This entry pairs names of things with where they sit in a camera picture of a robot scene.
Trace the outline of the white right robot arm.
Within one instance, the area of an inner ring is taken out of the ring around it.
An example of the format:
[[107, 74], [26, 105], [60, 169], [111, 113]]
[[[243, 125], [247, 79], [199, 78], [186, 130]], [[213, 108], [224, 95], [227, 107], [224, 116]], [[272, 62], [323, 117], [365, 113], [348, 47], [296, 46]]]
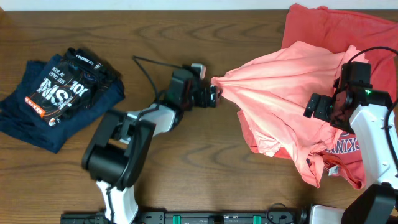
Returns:
[[386, 91], [364, 82], [335, 83], [333, 96], [313, 93], [304, 115], [353, 133], [361, 148], [366, 186], [346, 209], [314, 205], [310, 223], [397, 223], [397, 133]]

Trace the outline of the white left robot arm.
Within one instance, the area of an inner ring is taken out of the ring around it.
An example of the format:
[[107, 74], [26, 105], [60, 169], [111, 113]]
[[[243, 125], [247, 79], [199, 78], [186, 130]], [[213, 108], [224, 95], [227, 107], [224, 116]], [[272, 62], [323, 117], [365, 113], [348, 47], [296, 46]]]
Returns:
[[194, 107], [216, 107], [220, 91], [205, 81], [199, 63], [173, 71], [170, 85], [148, 108], [123, 112], [108, 110], [82, 158], [82, 168], [100, 188], [108, 223], [132, 223], [138, 213], [134, 196], [152, 138], [177, 127]]

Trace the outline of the light pink t-shirt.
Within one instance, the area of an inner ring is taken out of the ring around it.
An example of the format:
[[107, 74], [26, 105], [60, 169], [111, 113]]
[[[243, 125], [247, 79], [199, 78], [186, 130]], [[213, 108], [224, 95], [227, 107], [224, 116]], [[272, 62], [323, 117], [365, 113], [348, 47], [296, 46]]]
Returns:
[[256, 58], [211, 83], [222, 97], [239, 107], [242, 133], [252, 152], [290, 159], [304, 182], [319, 187], [324, 170], [337, 167], [355, 189], [365, 186], [360, 148], [332, 154], [342, 131], [303, 114], [313, 93], [332, 96], [341, 67], [358, 49], [333, 53], [297, 41], [290, 47]]

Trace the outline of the red printed t-shirt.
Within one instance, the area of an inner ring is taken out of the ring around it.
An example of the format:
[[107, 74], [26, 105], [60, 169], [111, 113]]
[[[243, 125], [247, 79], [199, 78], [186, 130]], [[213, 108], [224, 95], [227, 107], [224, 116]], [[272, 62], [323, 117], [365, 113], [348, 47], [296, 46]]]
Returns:
[[[290, 7], [286, 17], [282, 47], [296, 41], [323, 47], [333, 53], [345, 51], [350, 45], [358, 50], [375, 46], [397, 48], [397, 23], [359, 12], [319, 7], [308, 9], [299, 4]], [[396, 67], [394, 53], [372, 50], [364, 54], [371, 64], [371, 83], [377, 90], [388, 91], [396, 98]], [[332, 149], [311, 153], [300, 163], [303, 180], [319, 187], [324, 170], [345, 178], [355, 189], [366, 185], [360, 146], [354, 134], [341, 133]]]

